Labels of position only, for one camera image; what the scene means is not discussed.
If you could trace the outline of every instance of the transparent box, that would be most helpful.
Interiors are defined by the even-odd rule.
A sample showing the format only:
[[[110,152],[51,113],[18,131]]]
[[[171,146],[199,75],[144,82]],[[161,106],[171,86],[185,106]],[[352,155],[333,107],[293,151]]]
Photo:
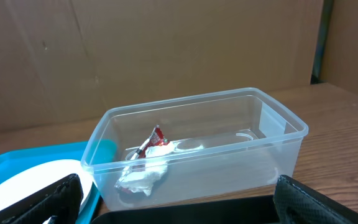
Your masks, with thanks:
[[[156,124],[179,152],[129,160]],[[274,184],[292,176],[307,134],[299,117],[256,88],[220,91],[107,111],[81,164],[108,209],[127,210]],[[168,171],[150,196],[114,188],[125,167],[162,161]]]

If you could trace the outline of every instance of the wooden surface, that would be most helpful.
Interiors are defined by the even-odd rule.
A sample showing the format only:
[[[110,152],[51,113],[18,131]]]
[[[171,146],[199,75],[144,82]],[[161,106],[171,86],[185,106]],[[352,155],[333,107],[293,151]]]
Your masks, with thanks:
[[[358,1],[335,1],[321,79],[358,94]]]
[[[306,86],[323,0],[0,0],[0,131]]]
[[[268,92],[310,128],[294,178],[358,212],[358,96],[330,84]],[[88,140],[98,120],[0,133],[0,153],[25,147]],[[198,198],[196,203],[273,193],[274,186]],[[101,204],[97,213],[107,212]]]

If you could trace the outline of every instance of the blue tray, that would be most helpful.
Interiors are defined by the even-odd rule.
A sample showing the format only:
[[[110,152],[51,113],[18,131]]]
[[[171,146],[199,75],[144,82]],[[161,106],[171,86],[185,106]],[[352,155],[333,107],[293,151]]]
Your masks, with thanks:
[[[14,175],[33,166],[57,159],[81,160],[87,142],[76,142],[56,146],[21,149],[0,155],[0,184]],[[80,213],[76,224],[91,222],[93,212],[98,204],[100,193],[92,186],[91,194],[85,208]]]

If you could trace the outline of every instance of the white plate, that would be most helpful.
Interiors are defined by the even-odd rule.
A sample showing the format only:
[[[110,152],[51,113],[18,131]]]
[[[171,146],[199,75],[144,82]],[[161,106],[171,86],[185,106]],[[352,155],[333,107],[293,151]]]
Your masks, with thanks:
[[[84,193],[80,207],[81,212],[88,201],[93,179],[82,169],[80,162],[73,159],[46,162],[5,180],[0,184],[0,211],[69,174],[80,176]]]

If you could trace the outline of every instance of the crumpled plastic wrapper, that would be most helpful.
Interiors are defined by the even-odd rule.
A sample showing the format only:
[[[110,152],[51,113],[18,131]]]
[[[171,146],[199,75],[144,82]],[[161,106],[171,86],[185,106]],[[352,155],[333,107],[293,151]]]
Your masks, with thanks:
[[[172,153],[175,145],[170,142],[166,146],[150,146],[145,152],[146,158],[164,156]],[[167,161],[148,162],[144,171],[131,172],[117,184],[133,193],[143,192],[150,196],[154,182],[161,179],[167,173]]]

